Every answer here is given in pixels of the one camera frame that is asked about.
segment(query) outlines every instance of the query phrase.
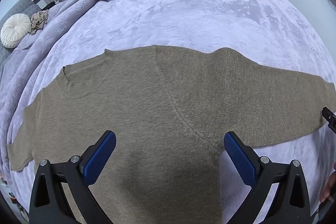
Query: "blue gripper pad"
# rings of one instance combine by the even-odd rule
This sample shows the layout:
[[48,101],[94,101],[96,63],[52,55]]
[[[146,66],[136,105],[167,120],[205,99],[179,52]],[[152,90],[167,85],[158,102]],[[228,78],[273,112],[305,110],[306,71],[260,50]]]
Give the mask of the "blue gripper pad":
[[83,183],[86,186],[92,185],[97,181],[105,164],[107,163],[114,148],[116,147],[116,135],[112,131],[106,133],[107,136],[95,150],[92,157],[88,160],[87,164],[84,166]]
[[224,136],[224,147],[245,185],[254,187],[257,183],[256,170],[230,133]]

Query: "sweater sleeve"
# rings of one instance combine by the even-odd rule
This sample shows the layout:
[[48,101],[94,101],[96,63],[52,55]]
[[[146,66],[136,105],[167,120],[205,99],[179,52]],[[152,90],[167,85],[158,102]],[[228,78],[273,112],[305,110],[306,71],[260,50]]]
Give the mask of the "sweater sleeve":
[[33,159],[32,147],[34,145],[34,137],[40,112],[40,93],[41,92],[39,92],[34,101],[24,109],[23,122],[14,142],[7,145],[10,169],[13,171],[22,171]]

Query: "sweater seam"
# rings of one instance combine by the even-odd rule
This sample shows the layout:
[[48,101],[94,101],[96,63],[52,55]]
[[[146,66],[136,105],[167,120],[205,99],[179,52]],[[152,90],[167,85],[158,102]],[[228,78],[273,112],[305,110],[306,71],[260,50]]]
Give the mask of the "sweater seam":
[[217,149],[216,146],[214,144],[212,144],[211,142],[209,142],[205,136],[203,136],[201,133],[198,133],[197,130],[195,130],[192,125],[190,124],[190,121],[188,121],[187,118],[185,118],[180,111],[178,110],[178,106],[176,105],[176,103],[174,102],[172,95],[169,93],[168,91],[168,87],[167,87],[167,79],[164,76],[163,71],[161,70],[159,64],[158,64],[158,48],[157,45],[155,45],[155,51],[156,51],[156,64],[155,64],[155,68],[157,70],[157,72],[160,75],[160,78],[162,79],[163,85],[164,85],[164,90],[166,95],[168,95],[168,99],[171,103],[171,105],[173,106],[174,112],[177,115],[178,119],[180,119],[182,121],[182,124],[185,128],[187,128],[188,130],[190,130],[196,137],[201,138],[206,144],[207,146],[210,148],[211,152],[213,154],[217,154],[217,153],[221,153],[220,149]]
[[40,118],[41,118],[41,105],[42,105],[42,100],[43,100],[43,90],[41,91],[41,98],[40,98],[40,101],[39,101],[39,105],[38,105],[38,112],[37,112],[37,119],[36,119],[36,123],[34,124],[34,138],[33,138],[33,143],[31,145],[31,158],[34,158],[34,155],[33,155],[33,151],[34,151],[34,147],[35,147],[35,142],[36,142],[36,134],[37,134],[37,128],[38,128],[38,124],[40,123]]

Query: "human hand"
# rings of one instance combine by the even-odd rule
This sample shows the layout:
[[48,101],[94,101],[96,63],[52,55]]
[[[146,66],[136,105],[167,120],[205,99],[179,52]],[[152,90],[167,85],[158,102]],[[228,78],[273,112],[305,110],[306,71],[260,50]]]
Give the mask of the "human hand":
[[324,202],[328,196],[330,196],[330,191],[333,188],[333,186],[336,184],[336,171],[334,173],[331,174],[327,185],[325,186],[325,188],[323,189],[323,192],[320,196],[320,202]]

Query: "gray headboard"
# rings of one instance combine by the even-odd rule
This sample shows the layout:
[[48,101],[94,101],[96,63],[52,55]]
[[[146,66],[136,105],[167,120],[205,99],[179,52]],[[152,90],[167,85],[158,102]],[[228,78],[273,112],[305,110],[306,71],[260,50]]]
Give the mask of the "gray headboard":
[[[34,4],[31,0],[19,0],[0,20],[0,30],[6,20],[15,14],[26,14],[31,17],[34,13],[40,11],[41,8]],[[13,49],[5,48],[0,43],[0,64],[11,54]]]

